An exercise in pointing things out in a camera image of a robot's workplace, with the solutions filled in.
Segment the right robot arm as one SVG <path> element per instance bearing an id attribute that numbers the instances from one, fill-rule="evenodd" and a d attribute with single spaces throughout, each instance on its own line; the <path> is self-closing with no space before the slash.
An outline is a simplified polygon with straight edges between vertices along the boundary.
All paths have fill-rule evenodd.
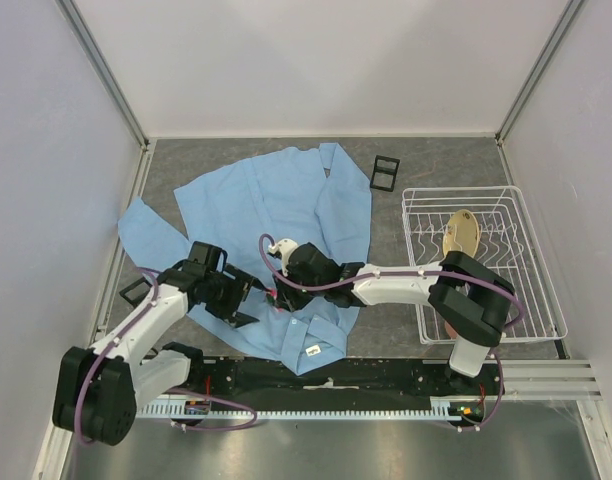
<path id="1" fill-rule="evenodd" d="M 502 339 L 509 323 L 518 322 L 524 307 L 513 285 L 461 251 L 417 267 L 384 267 L 362 262 L 336 263 L 314 244 L 291 239 L 259 239 L 262 260 L 274 277 L 277 307 L 301 310 L 322 298 L 338 308 L 406 304 L 433 309 L 455 332 L 444 368 L 453 392 L 469 392 Z"/>

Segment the light blue shirt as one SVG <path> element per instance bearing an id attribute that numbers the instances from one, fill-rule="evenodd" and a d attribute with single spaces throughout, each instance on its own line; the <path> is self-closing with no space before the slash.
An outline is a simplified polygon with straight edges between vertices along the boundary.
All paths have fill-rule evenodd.
<path id="1" fill-rule="evenodd" d="M 230 264 L 272 286 L 258 249 L 264 233 L 312 243 L 336 263 L 364 262 L 368 256 L 369 180 L 336 143 L 246 158 L 196 178 L 174 195 L 184 233 L 140 198 L 119 220 L 122 246 L 136 266 L 164 271 L 201 241 L 224 249 Z M 297 375 L 344 358 L 359 314 L 357 308 L 338 308 L 321 297 L 295 313 L 280 311 L 259 290 L 251 291 L 240 309 L 255 323 L 231 327 L 203 305 L 189 316 L 231 347 L 280 361 Z"/>

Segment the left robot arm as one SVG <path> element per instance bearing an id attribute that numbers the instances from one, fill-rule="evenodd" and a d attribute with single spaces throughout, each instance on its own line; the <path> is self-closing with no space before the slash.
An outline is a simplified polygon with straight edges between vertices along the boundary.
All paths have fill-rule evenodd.
<path id="1" fill-rule="evenodd" d="M 52 423 L 85 443 L 120 443 L 137 412 L 170 390 L 208 393 L 201 349 L 179 342 L 157 353 L 153 347 L 196 306 L 229 326 L 254 323 L 239 307 L 251 290 L 266 289 L 229 264 L 225 250 L 202 242 L 173 266 L 142 274 L 150 289 L 132 300 L 133 311 L 103 338 L 73 346 L 61 359 Z"/>

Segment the pink flower plush brooch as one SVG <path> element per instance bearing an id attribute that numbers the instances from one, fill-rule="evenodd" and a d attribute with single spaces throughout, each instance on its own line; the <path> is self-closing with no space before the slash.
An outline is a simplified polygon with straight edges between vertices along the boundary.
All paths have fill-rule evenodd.
<path id="1" fill-rule="evenodd" d="M 270 289 L 266 292 L 265 294 L 266 297 L 266 302 L 275 310 L 277 311 L 282 311 L 283 307 L 282 304 L 280 302 L 280 300 L 278 299 L 278 294 L 276 290 Z"/>

